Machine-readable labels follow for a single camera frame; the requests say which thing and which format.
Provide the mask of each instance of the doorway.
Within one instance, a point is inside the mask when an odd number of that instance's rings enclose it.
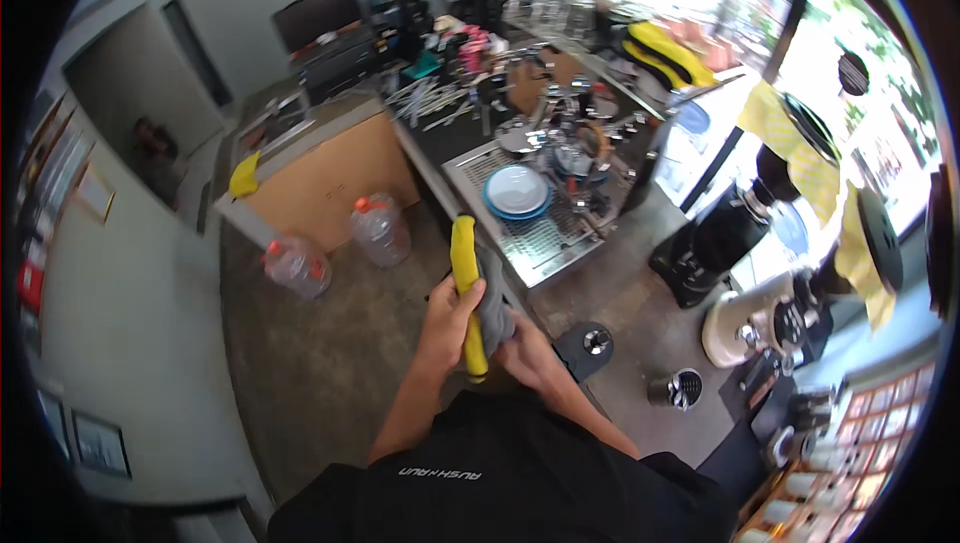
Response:
[[[103,141],[162,203],[190,209],[181,217],[194,226],[204,183],[183,183],[194,160],[210,155],[194,153],[211,147],[223,123],[176,45],[160,12],[141,5],[78,52],[63,76]]]
[[[213,102],[221,108],[230,104],[234,96],[224,84],[220,72],[213,66],[207,50],[204,49],[193,25],[187,18],[186,9],[181,0],[172,0],[164,5],[163,16],[167,19],[167,24],[170,25],[170,30],[173,31],[176,42],[179,43],[190,65],[197,71],[197,76],[206,88],[206,92],[213,98]]]

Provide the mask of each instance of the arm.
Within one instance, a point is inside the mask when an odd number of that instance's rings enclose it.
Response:
[[[494,357],[500,365],[517,381],[534,390],[551,412],[576,422],[598,440],[639,460],[641,452],[637,445],[597,411],[560,363],[546,336],[524,315],[511,312],[516,332],[496,350]]]
[[[460,361],[467,320],[480,303],[485,287],[486,282],[478,280],[458,298],[451,275],[430,291],[416,355],[373,441],[367,465],[413,448],[430,433],[433,417],[440,408],[440,387]]]

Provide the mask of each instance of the black t-shirt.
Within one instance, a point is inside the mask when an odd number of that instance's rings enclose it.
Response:
[[[331,464],[270,519],[270,541],[728,542],[737,511],[673,453],[634,460],[532,394],[461,392],[426,440]]]

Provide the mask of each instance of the plastic water jug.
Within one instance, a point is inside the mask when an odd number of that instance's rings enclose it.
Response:
[[[366,257],[382,268],[403,262],[410,255],[410,231],[397,203],[387,193],[360,197],[350,216],[353,240]]]
[[[330,262],[300,237],[282,237],[270,241],[263,254],[267,276],[292,289],[304,299],[316,299],[330,286],[333,272]]]

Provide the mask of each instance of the coffee grinder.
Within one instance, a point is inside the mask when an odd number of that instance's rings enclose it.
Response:
[[[840,152],[822,119],[790,93],[781,96],[781,103],[803,140],[837,166]],[[731,183],[706,210],[656,246],[650,268],[670,287],[680,308],[692,308],[769,232],[771,207],[799,197],[786,160],[764,144],[756,154],[750,188],[741,190]]]
[[[876,273],[884,288],[896,293],[904,284],[904,265],[883,201],[871,189],[859,189],[856,205]],[[837,274],[836,252],[834,243],[819,267],[788,270],[742,294],[725,292],[703,322],[703,351],[714,366],[743,364],[768,347],[781,356],[801,349],[808,329],[834,301],[857,294]]]

